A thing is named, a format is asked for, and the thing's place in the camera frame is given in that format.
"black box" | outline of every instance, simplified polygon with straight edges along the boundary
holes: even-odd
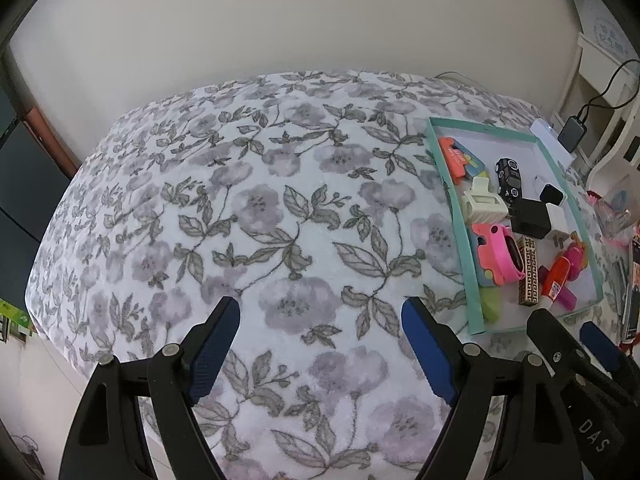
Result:
[[[510,209],[511,230],[514,233],[542,240],[551,231],[551,220],[546,204],[539,200],[521,198]]]

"floral blanket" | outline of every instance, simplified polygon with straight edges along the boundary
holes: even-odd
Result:
[[[131,111],[49,225],[26,295],[39,331],[88,377],[105,352],[181,341],[233,296],[239,332],[194,409],[228,478],[414,478],[448,408],[402,334],[404,298],[468,338],[430,116],[527,131],[539,113],[369,72],[229,81]],[[515,354],[515,337],[480,340]]]

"green object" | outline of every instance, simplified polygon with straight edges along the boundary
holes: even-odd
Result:
[[[489,323],[495,323],[500,319],[500,287],[481,286],[480,304],[482,316]]]
[[[16,325],[25,327],[28,330],[33,330],[29,314],[13,306],[11,303],[7,303],[5,300],[0,300],[0,316],[8,317]]]
[[[471,252],[471,245],[469,243],[469,238],[466,234],[466,226],[465,221],[462,216],[462,210],[460,209],[460,202],[458,200],[458,195],[456,193],[456,189],[453,185],[453,181],[451,179],[451,175],[449,174],[449,170],[447,169],[447,164],[444,160],[444,156],[442,155],[442,150],[440,149],[440,145],[438,144],[438,139],[436,137],[435,128],[456,128],[459,130],[466,130],[468,132],[475,132],[479,134],[487,134],[490,136],[497,137],[499,139],[507,139],[507,140],[520,140],[522,142],[532,142],[533,144],[537,144],[540,152],[545,157],[546,162],[549,164],[551,171],[556,176],[558,183],[562,187],[564,194],[566,196],[567,203],[569,208],[571,209],[572,214],[574,215],[575,222],[578,225],[578,232],[580,233],[580,239],[584,240],[588,245],[587,254],[589,257],[589,266],[591,268],[591,273],[593,275],[593,282],[596,288],[597,299],[593,301],[588,306],[584,308],[589,308],[594,304],[599,303],[604,297],[602,291],[602,279],[600,277],[600,272],[598,270],[598,264],[595,258],[595,254],[593,252],[593,248],[591,247],[590,239],[589,239],[589,231],[587,230],[586,225],[584,224],[584,220],[582,218],[582,213],[578,208],[578,204],[575,201],[575,197],[571,194],[570,190],[567,187],[566,181],[562,172],[558,168],[553,157],[548,152],[545,145],[542,143],[540,139],[532,134],[524,134],[522,132],[516,132],[515,130],[508,130],[506,128],[498,128],[497,126],[489,126],[488,124],[479,124],[479,123],[471,123],[469,121],[460,121],[456,119],[443,119],[443,118],[430,118],[427,123],[427,128],[424,132],[424,136],[426,137],[429,143],[430,155],[433,156],[433,159],[436,164],[436,168],[440,173],[440,177],[442,179],[442,183],[444,184],[444,189],[447,195],[447,199],[449,200],[449,208],[451,210],[451,218],[453,222],[453,231],[456,237],[456,243],[458,245],[458,253],[460,254],[460,264],[462,265],[462,278],[465,285],[466,291],[466,318],[468,320],[468,330],[470,334],[479,334],[485,331],[484,327],[484,319],[482,316],[482,304],[480,299],[480,291],[478,287],[478,278],[476,277],[476,268],[473,261],[473,254]],[[558,316],[559,318],[570,316],[571,314],[575,314],[576,311],[567,312],[562,316]],[[502,332],[512,332],[514,330],[523,330],[525,327],[517,327],[508,331]]]

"blue gripper pad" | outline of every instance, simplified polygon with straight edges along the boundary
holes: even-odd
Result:
[[[239,326],[240,306],[236,300],[232,300],[191,364],[191,383],[187,396],[192,406],[210,394]]]
[[[596,357],[602,367],[609,373],[620,368],[622,352],[611,340],[591,321],[580,328],[580,341]]]
[[[433,393],[453,406],[458,399],[458,392],[453,384],[451,363],[409,300],[402,304],[401,319],[402,330],[414,349]]]

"silver screw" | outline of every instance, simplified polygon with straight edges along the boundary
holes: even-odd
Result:
[[[162,347],[162,355],[165,357],[172,357],[180,351],[180,345],[176,343],[169,343]]]
[[[477,355],[480,355],[480,347],[476,344],[473,343],[467,343],[466,345],[464,345],[462,347],[462,351],[467,354],[470,355],[471,357],[475,357]]]
[[[529,354],[527,356],[527,361],[529,361],[529,364],[531,366],[541,366],[542,365],[542,359],[540,358],[539,355]]]
[[[98,359],[100,366],[110,365],[111,363],[113,363],[113,354],[103,354],[100,356],[100,359]]]

